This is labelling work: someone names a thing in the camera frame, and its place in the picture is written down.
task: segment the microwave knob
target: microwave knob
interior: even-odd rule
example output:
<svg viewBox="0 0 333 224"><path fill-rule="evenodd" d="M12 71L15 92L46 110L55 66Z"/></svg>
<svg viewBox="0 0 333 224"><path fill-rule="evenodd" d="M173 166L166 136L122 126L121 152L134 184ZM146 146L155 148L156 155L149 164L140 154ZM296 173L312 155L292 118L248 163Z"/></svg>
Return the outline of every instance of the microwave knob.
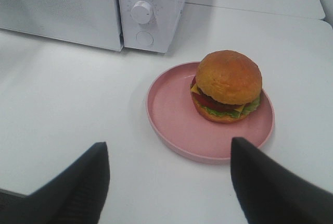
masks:
<svg viewBox="0 0 333 224"><path fill-rule="evenodd" d="M140 24L148 23L152 18L152 6L146 1L138 1L131 9L131 16L134 21Z"/></svg>

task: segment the plate rim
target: plate rim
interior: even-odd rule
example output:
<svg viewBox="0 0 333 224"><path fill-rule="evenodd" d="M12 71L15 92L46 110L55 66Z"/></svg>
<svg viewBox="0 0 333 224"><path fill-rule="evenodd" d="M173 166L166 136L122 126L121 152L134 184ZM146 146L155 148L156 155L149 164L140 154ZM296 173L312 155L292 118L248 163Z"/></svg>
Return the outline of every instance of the plate rim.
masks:
<svg viewBox="0 0 333 224"><path fill-rule="evenodd" d="M216 158L216 157L210 157L210 156L204 156L204 155L199 155L199 154L194 154L190 151L184 150L181 147L178 147L177 145L175 145L174 143L170 142L160 131L159 129L155 126L151 115L149 113L149 105L148 105L148 101L149 101L149 96L150 96L150 91L152 89L152 87L155 85L155 83L166 73L168 73L170 70L173 70L175 68L178 68L180 66L186 66L186 65L192 65L192 64L199 64L199 61L190 61L190 62L186 62L186 63L182 63L182 64L178 64L175 65L167 70L165 70L164 72L162 72L161 74L159 74L151 83L151 85L149 86L148 92L146 94L146 99L145 99L145 106L146 106L146 113L148 116L148 120L150 125L152 126L152 128L154 129L154 131L156 132L156 134L158 135L159 138L162 139L163 143L170 148L172 151L184 156L185 158L194 160L194 161L198 161L201 163L206 163L206 164L221 164L225 161L230 160L230 157L223 157L223 158ZM271 99L269 98L269 96L267 95L266 91L264 89L262 89L262 92L264 93L265 97L268 100L268 103L270 105L271 111L272 111L272 125L270 128L270 131L267 134L267 137L265 138L265 140L257 146L257 148L261 148L266 142L267 140L271 137L274 127L275 127L275 113L274 113L274 107L273 104L271 102Z"/></svg>

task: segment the bottom bun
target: bottom bun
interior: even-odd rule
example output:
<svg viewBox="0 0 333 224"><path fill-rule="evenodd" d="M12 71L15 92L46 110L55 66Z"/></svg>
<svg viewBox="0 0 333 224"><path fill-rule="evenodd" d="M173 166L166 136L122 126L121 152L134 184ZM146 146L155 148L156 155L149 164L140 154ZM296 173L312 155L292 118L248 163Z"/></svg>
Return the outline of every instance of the bottom bun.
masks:
<svg viewBox="0 0 333 224"><path fill-rule="evenodd" d="M192 93L191 93L191 97L192 97L196 110L199 112L200 115L205 117L207 120L219 122L219 123L234 123L234 122L241 121L247 117L246 115L240 115L239 118L233 118L228 115L225 115L225 116L212 115L212 114L208 113L207 110L205 110L203 107L201 107L200 103L194 98Z"/></svg>

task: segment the microwave button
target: microwave button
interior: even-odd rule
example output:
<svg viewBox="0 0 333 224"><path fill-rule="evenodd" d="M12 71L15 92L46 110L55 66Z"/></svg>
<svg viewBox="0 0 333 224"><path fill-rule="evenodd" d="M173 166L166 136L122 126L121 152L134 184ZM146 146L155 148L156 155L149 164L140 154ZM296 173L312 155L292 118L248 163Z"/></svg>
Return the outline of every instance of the microwave button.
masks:
<svg viewBox="0 0 333 224"><path fill-rule="evenodd" d="M134 21L146 24L152 17L152 6L146 1L138 1L131 9L131 16Z"/></svg>
<svg viewBox="0 0 333 224"><path fill-rule="evenodd" d="M152 35L146 31L140 31L137 33L136 40L142 46L150 46L154 42Z"/></svg>

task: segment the top bun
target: top bun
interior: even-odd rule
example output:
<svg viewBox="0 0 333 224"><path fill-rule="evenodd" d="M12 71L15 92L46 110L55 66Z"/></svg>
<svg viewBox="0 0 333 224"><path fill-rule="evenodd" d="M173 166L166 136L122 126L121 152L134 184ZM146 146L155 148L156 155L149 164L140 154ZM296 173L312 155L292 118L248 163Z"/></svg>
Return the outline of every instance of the top bun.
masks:
<svg viewBox="0 0 333 224"><path fill-rule="evenodd" d="M262 90L258 66L236 51L208 54L198 66L196 82L205 95L220 103L232 105L249 103Z"/></svg>

